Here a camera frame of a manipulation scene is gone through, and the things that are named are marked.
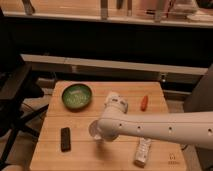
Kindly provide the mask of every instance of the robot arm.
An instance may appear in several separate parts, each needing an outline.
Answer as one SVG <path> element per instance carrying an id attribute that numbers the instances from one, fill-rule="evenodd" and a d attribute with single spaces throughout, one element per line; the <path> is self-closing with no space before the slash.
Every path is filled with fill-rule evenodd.
<path id="1" fill-rule="evenodd" d="M 126 110 L 127 103 L 119 96 L 107 99 L 97 122 L 102 139 L 129 135 L 213 149 L 213 112 L 125 115 Z"/>

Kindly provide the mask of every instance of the wooden tabletop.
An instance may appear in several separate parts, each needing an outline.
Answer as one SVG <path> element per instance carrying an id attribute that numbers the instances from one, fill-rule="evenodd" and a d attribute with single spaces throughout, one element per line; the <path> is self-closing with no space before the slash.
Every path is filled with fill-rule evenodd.
<path id="1" fill-rule="evenodd" d="M 168 113 L 159 83 L 156 82 L 83 82 L 93 92 L 92 102 L 85 109 L 72 112 L 61 101 L 63 90 L 75 82 L 56 84 L 39 141 L 30 165 L 31 171 L 186 171 L 178 144 L 152 140 L 145 168 L 133 164 L 139 138 L 119 136 L 113 142 L 99 145 L 89 135 L 88 127 L 104 109 L 110 91 L 120 93 L 128 101 L 128 114 L 149 115 Z M 145 112 L 140 110 L 142 98 L 148 95 Z M 60 129 L 70 127 L 70 152 L 60 150 Z"/>

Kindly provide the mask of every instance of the red pepper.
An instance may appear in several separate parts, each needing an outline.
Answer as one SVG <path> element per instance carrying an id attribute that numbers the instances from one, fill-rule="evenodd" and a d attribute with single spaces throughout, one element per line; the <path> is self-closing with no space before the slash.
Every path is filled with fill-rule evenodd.
<path id="1" fill-rule="evenodd" d="M 147 109 L 147 105 L 148 105 L 148 96 L 144 96 L 141 101 L 141 110 L 145 111 Z"/>

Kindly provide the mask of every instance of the green bowl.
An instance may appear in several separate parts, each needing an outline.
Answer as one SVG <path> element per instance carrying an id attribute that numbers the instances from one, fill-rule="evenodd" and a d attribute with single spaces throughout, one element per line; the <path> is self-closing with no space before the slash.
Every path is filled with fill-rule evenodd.
<path id="1" fill-rule="evenodd" d="M 73 84 L 67 87 L 62 94 L 64 105 L 72 110 L 82 109 L 92 99 L 92 90 L 85 84 Z"/>

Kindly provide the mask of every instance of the cable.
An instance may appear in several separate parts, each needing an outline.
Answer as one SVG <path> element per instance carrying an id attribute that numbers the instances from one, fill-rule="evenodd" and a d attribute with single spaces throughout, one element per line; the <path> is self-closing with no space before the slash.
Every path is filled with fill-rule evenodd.
<path id="1" fill-rule="evenodd" d="M 30 110 L 32 110 L 33 112 L 35 112 L 36 110 L 34 108 L 32 108 L 30 105 L 26 104 L 26 103 L 22 103 L 23 105 L 27 106 Z"/>
<path id="2" fill-rule="evenodd" d="M 35 112 L 36 110 L 34 108 L 32 108 L 30 105 L 26 104 L 26 103 L 22 103 L 23 105 L 25 105 L 26 107 L 28 107 L 30 110 L 32 110 L 33 112 Z"/>

